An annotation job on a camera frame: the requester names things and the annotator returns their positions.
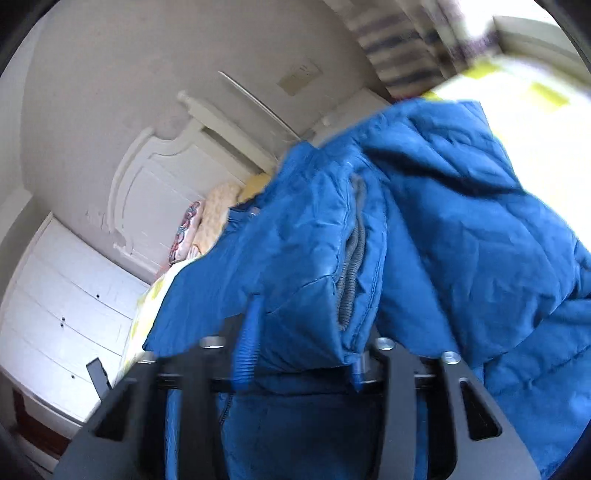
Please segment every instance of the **dresser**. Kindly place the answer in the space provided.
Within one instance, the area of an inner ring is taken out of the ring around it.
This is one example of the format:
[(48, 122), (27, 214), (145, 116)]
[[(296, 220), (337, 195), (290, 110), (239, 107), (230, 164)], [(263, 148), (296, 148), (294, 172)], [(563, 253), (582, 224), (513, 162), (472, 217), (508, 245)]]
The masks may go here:
[(0, 368), (40, 403), (84, 422), (99, 401), (86, 364), (98, 357), (115, 381), (147, 288), (50, 215), (0, 307)]

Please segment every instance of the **curtain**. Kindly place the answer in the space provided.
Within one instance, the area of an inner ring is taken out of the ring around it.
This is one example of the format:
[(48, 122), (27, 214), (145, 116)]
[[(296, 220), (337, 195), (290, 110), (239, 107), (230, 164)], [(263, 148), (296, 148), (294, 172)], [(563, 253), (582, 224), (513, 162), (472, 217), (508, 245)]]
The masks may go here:
[(324, 0), (394, 100), (420, 95), (500, 51), (482, 0)]

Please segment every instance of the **white headboard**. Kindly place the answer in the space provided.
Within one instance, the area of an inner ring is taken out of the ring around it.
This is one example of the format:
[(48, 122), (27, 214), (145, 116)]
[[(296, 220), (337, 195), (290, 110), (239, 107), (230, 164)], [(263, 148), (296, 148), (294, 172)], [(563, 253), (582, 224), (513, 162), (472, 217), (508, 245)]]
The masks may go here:
[(221, 182), (244, 184), (277, 165), (215, 107), (185, 92), (177, 98), (191, 115), (183, 132), (162, 140), (152, 128), (143, 130), (117, 168), (109, 194), (107, 224), (121, 237), (114, 247), (154, 274), (192, 202)]

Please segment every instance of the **blue fabric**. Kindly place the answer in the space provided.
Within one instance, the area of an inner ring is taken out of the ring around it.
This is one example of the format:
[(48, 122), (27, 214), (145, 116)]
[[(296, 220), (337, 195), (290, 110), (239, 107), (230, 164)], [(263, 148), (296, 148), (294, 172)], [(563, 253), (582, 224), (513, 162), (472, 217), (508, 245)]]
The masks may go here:
[[(367, 239), (341, 331), (335, 284), (355, 225), (352, 174), (367, 186)], [(591, 418), (591, 257), (523, 190), (477, 103), (411, 100), (320, 149), (293, 148), (265, 191), (230, 212), (214, 249), (176, 277), (145, 347), (185, 351), (254, 293), (266, 312), (257, 383), (273, 395), (231, 402), (222, 434), (233, 479), (364, 478), (379, 401), (315, 369), (354, 363), (374, 322), (414, 353), (461, 352), (543, 478)]]

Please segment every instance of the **screw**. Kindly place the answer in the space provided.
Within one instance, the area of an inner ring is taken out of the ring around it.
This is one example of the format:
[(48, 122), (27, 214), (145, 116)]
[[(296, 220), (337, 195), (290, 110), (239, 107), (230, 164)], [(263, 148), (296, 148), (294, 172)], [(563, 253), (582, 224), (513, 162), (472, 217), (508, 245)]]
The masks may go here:
[(199, 340), (201, 348), (222, 348), (226, 339), (224, 337), (209, 336)]
[(394, 348), (394, 345), (394, 340), (387, 337), (380, 337), (375, 341), (375, 347), (378, 350), (391, 350), (392, 348)]
[(443, 352), (441, 355), (441, 360), (447, 365), (456, 365), (460, 363), (462, 357), (456, 352)]

